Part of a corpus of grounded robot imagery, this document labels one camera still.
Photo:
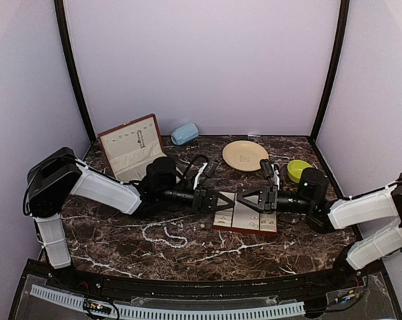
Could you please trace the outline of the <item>red earring tray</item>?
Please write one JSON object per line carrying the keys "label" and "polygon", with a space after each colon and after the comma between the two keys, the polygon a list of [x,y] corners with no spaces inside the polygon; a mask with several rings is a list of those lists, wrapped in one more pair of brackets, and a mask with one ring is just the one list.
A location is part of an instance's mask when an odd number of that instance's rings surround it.
{"label": "red earring tray", "polygon": [[221,192],[222,195],[234,200],[232,209],[217,211],[214,216],[213,229],[263,235],[277,236],[277,218],[275,213],[258,213],[253,209],[240,204],[236,200],[236,193]]}

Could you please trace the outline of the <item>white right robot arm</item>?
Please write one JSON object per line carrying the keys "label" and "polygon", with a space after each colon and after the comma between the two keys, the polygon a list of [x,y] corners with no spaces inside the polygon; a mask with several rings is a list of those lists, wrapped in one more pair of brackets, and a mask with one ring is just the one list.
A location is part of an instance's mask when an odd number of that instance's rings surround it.
{"label": "white right robot arm", "polygon": [[328,273],[328,284],[342,289],[353,272],[402,251],[402,173],[388,185],[364,194],[328,201],[327,176],[313,167],[302,171],[296,192],[277,186],[250,188],[237,195],[237,201],[258,213],[301,213],[317,233],[332,233],[346,227],[390,218],[391,222],[364,240],[346,246]]}

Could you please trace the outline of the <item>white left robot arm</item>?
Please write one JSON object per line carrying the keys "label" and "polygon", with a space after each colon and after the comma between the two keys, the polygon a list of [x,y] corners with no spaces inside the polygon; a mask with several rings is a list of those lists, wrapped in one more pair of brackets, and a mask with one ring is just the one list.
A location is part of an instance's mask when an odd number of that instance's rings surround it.
{"label": "white left robot arm", "polygon": [[222,192],[194,185],[167,156],[149,163],[143,178],[120,181],[78,159],[72,149],[59,149],[29,170],[22,211],[34,220],[38,240],[49,265],[56,270],[55,279],[68,291],[81,286],[81,275],[71,268],[63,226],[63,210],[74,199],[137,218],[174,205],[198,214],[235,206],[234,200]]}

